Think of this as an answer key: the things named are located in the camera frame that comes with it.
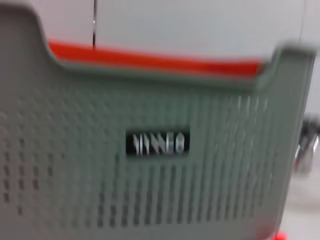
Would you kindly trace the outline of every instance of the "orange stripe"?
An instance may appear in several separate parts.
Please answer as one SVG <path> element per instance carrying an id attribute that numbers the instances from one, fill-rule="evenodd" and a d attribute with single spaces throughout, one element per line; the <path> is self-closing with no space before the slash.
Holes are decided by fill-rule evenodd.
<path id="1" fill-rule="evenodd" d="M 253 77 L 262 71 L 262 64 L 257 60 L 211 61 L 179 58 L 111 49 L 95 49 L 88 46 L 76 46 L 55 41 L 50 41 L 49 46 L 58 59 L 115 67 L 243 77 Z"/>

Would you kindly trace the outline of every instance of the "black label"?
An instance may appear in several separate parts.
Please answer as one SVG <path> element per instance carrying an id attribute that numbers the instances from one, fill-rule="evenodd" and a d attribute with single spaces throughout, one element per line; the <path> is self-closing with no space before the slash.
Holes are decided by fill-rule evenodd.
<path id="1" fill-rule="evenodd" d="M 190 149 L 190 131 L 127 132 L 127 156 L 181 155 Z"/>

